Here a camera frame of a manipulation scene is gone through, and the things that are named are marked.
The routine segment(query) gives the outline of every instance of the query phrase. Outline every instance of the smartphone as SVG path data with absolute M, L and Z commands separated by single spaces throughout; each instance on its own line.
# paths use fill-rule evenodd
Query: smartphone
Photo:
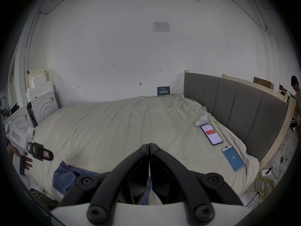
M 228 145 L 222 149 L 222 152 L 224 153 L 225 157 L 228 159 L 231 167 L 235 172 L 239 171 L 241 168 L 245 166 L 245 163 L 239 156 L 239 154 L 235 151 L 235 149 Z
M 201 129 L 205 133 L 206 137 L 210 141 L 211 145 L 217 145 L 223 142 L 223 139 L 219 136 L 219 134 L 214 130 L 213 126 L 208 124 L 208 125 L 203 125 L 201 126 Z

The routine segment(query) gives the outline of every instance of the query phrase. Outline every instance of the white bed sheet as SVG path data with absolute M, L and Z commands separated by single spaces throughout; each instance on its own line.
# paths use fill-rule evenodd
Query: white bed sheet
M 224 142 L 212 146 L 194 124 L 208 115 Z M 63 107 L 36 127 L 35 142 L 54 153 L 53 161 L 33 159 L 32 177 L 57 200 L 52 187 L 54 171 L 66 164 L 94 172 L 111 171 L 141 145 L 156 143 L 187 169 L 222 175 L 239 195 L 255 179 L 259 162 L 246 146 L 199 103 L 183 95 L 139 96 L 113 102 Z M 221 149 L 231 144 L 245 163 L 234 172 Z

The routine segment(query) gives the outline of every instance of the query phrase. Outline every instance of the black hair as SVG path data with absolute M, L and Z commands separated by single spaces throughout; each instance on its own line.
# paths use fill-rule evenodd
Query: black hair
M 293 87 L 295 84 L 299 85 L 296 76 L 294 76 L 294 75 L 292 76 L 292 79 L 290 80 L 290 84 L 292 85 L 292 87 Z

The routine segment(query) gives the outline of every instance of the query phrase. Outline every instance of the power strip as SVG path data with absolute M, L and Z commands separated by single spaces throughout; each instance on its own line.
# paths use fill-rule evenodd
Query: power strip
M 265 174 L 265 173 L 266 173 L 268 170 L 269 170 L 269 169 L 262 170 L 262 171 L 261 171 L 261 176 L 262 176 L 262 177 L 266 177 L 267 175 L 271 175 L 271 173 L 272 173 L 272 170 L 271 170 L 271 171 L 269 171 L 269 173 L 268 173 L 268 174 Z

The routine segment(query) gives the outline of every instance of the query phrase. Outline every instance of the wooden bed frame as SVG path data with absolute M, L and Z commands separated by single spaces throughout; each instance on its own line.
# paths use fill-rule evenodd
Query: wooden bed frame
M 256 83 L 253 83 L 253 82 L 250 82 L 250 81 L 245 81 L 245 80 L 242 80 L 242 79 L 239 79 L 239 78 L 230 77 L 230 76 L 227 76 L 226 74 L 223 74 L 222 77 L 225 78 L 225 79 L 228 79 L 228 80 L 233 80 L 233 81 L 237 81 L 239 83 L 246 84 L 246 85 L 251 86 L 251 87 L 255 87 L 255 88 L 260 89 L 260 90 L 262 90 L 266 93 L 269 93 L 272 96 L 275 96 L 278 99 L 284 100 L 285 102 L 287 100 L 287 97 L 283 96 L 282 94 L 280 94 L 276 91 L 273 91 L 269 88 L 266 88 L 262 85 L 258 85 Z M 280 128 L 280 131 L 279 131 L 275 141 L 273 142 L 272 146 L 270 147 L 268 152 L 265 154 L 265 156 L 260 160 L 260 162 L 259 162 L 259 171 L 261 171 L 265 167 L 265 165 L 271 160 L 271 158 L 273 157 L 273 155 L 276 153 L 277 149 L 280 147 L 281 143 L 283 142 L 283 140 L 284 140 L 284 138 L 285 138 L 285 136 L 286 136 L 286 134 L 289 130 L 290 123 L 291 123 L 291 120 L 292 120 L 292 117 L 293 117 L 293 114 L 294 114 L 294 111 L 295 111 L 295 106 L 296 106 L 296 101 L 293 98 L 290 98 L 289 103 L 288 103 L 288 109 L 286 111 L 283 124 L 282 124 L 282 126 Z

